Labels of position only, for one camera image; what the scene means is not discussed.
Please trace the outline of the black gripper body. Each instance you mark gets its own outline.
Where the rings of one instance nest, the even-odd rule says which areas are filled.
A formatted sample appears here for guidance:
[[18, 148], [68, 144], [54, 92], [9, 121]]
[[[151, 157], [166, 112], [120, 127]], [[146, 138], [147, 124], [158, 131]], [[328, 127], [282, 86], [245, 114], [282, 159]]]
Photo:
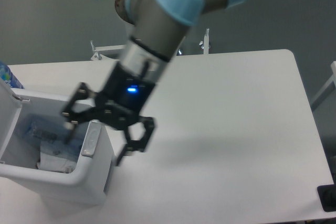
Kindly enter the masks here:
[[155, 84], [145, 79], [150, 63], [140, 65], [140, 73], [133, 74], [117, 63], [103, 89], [94, 99], [96, 119], [116, 129], [124, 130], [139, 121], [139, 114]]

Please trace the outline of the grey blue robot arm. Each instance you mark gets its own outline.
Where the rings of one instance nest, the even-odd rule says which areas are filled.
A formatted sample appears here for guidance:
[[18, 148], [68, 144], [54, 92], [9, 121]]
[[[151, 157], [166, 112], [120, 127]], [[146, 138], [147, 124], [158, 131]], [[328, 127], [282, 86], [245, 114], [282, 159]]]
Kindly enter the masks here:
[[245, 0], [123, 0], [134, 30], [103, 88], [94, 92], [81, 82], [62, 110], [69, 144], [77, 127], [98, 120], [122, 131], [125, 145], [118, 155], [144, 152], [155, 129], [152, 117], [141, 115], [161, 75], [181, 42], [202, 14], [230, 8]]

